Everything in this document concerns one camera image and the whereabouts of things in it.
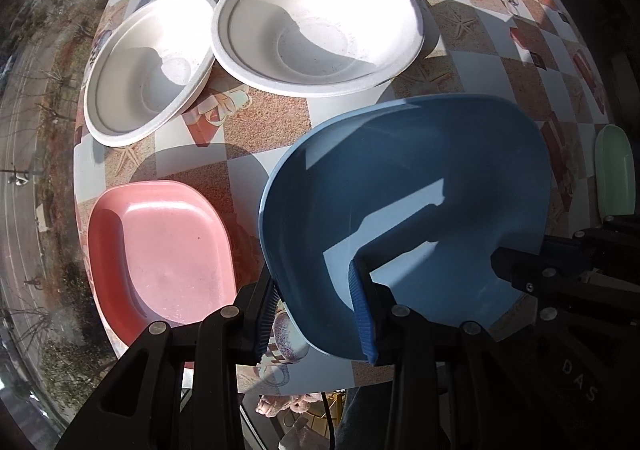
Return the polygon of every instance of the pink plastic plate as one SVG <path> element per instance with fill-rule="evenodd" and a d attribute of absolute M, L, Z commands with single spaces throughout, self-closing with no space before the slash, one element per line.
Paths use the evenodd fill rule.
<path fill-rule="evenodd" d="M 127 346 L 153 321 L 199 322 L 236 297 L 225 226 L 182 183 L 105 191 L 89 219 L 88 248 L 98 302 Z"/>

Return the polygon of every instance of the blue plate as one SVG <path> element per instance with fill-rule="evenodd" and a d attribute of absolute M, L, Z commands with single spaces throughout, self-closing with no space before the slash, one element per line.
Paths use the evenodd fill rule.
<path fill-rule="evenodd" d="M 492 96 L 377 104 L 315 127 L 284 155 L 260 203 L 265 260 L 292 321 L 328 354 L 365 360 L 350 261 L 433 204 L 429 241 L 372 272 L 431 321 L 490 327 L 520 293 L 495 276 L 498 246 L 538 253 L 551 170 L 537 126 Z"/>

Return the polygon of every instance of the green object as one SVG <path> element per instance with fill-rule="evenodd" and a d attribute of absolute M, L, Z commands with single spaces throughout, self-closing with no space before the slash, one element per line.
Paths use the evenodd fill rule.
<path fill-rule="evenodd" d="M 595 164 L 600 217 L 633 214 L 636 209 L 634 155 L 620 127 L 606 125 L 599 132 Z"/>

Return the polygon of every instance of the white bowl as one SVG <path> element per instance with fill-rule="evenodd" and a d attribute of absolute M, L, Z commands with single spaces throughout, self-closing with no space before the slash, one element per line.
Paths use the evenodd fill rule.
<path fill-rule="evenodd" d="M 420 52 L 415 0 L 220 0 L 212 46 L 233 77 L 285 96 L 363 91 Z"/>
<path fill-rule="evenodd" d="M 213 0 L 156 0 L 98 53 L 84 93 L 92 136 L 109 147 L 147 137 L 190 106 L 213 66 Z"/>

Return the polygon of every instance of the checkered tablecloth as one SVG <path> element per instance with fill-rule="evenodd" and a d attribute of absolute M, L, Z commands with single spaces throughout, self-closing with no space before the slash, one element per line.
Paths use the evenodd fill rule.
<path fill-rule="evenodd" d="M 95 48 L 104 42 L 100 38 L 149 1 L 109 0 Z M 302 99 L 267 94 L 215 65 L 191 109 L 148 138 L 114 149 L 103 147 L 88 134 L 80 104 L 74 189 L 84 253 L 89 214 L 105 189 L 130 181 L 173 179 L 202 192 L 222 215 L 232 241 L 238 286 L 242 286 L 257 277 L 263 264 L 257 239 L 258 204 L 268 174 L 290 145 L 318 123 L 346 111 L 439 92 L 495 94 L 521 107 L 539 125 L 552 162 L 547 233 L 569 236 L 598 224 L 593 148 L 598 130 L 609 122 L 607 100 L 593 58 L 561 1 L 418 2 L 427 29 L 423 53 L 393 81 L 357 96 Z M 121 354 L 126 347 L 106 322 L 105 326 L 116 353 Z M 324 382 L 305 378 L 315 369 L 312 364 L 305 367 L 305 358 L 288 366 L 289 383 L 294 385 L 280 387 L 278 392 L 345 388 L 388 378 L 363 364 L 335 362 L 319 353 L 313 356 L 313 365 L 330 369 L 334 377 Z M 302 366 L 297 371 L 300 383 L 293 375 L 298 366 Z M 263 380 L 264 370 L 248 372 L 249 385 L 239 386 L 255 386 L 256 376 Z"/>

